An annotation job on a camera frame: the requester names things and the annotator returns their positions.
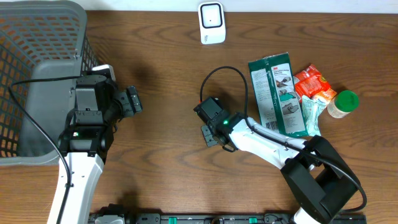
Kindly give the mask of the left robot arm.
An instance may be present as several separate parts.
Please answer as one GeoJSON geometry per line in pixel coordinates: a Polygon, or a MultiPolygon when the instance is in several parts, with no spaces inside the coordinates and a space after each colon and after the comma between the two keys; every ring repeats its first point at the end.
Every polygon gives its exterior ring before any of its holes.
{"type": "Polygon", "coordinates": [[[48,223],[87,223],[117,123],[142,111],[136,87],[118,89],[106,75],[76,80],[76,102],[58,138],[58,183],[48,223]]]}

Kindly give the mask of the red snack packet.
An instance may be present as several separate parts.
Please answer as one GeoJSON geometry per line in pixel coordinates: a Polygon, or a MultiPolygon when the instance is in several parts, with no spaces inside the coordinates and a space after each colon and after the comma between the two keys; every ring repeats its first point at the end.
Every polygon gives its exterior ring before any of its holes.
{"type": "Polygon", "coordinates": [[[299,101],[302,101],[303,96],[311,98],[317,93],[331,88],[314,64],[310,64],[306,69],[294,75],[294,85],[299,101]]]}

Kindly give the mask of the small orange box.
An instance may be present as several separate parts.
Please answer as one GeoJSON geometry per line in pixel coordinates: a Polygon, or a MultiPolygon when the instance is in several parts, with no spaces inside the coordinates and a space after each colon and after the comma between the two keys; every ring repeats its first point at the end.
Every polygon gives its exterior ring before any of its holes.
{"type": "Polygon", "coordinates": [[[333,89],[329,88],[325,91],[320,91],[316,93],[313,97],[312,100],[317,101],[317,102],[322,102],[326,105],[330,103],[330,101],[337,95],[337,92],[334,91],[333,89]]]}

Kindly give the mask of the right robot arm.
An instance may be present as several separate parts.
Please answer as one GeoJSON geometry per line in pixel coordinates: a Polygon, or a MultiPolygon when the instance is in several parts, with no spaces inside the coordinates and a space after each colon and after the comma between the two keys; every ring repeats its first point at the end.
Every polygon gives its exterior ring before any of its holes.
{"type": "Polygon", "coordinates": [[[323,137],[291,138],[265,128],[242,113],[229,114],[219,100],[194,108],[204,122],[209,146],[250,152],[278,168],[300,205],[293,223],[331,223],[360,190],[359,179],[323,137]]]}

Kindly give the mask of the light green wipes pouch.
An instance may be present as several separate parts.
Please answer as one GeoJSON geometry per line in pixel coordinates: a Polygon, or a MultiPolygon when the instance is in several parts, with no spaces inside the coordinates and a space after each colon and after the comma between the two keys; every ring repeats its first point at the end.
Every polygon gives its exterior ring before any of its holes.
{"type": "Polygon", "coordinates": [[[302,114],[305,127],[309,136],[320,136],[320,128],[318,126],[318,117],[326,108],[326,100],[322,97],[309,98],[305,95],[302,97],[302,114]]]}

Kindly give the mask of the green lid jar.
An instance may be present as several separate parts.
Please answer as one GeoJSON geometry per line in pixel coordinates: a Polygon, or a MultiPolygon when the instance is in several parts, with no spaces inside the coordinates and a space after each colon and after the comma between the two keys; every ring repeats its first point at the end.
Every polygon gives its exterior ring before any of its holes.
{"type": "Polygon", "coordinates": [[[351,90],[344,90],[337,94],[328,104],[327,111],[333,118],[344,118],[359,106],[357,94],[351,90]]]}

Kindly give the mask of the green 3M package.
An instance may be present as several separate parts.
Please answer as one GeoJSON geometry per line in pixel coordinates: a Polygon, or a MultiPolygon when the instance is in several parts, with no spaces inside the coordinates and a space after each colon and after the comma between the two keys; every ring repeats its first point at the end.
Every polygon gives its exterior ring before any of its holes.
{"type": "Polygon", "coordinates": [[[287,52],[248,63],[261,124],[300,138],[308,135],[287,52]]]}

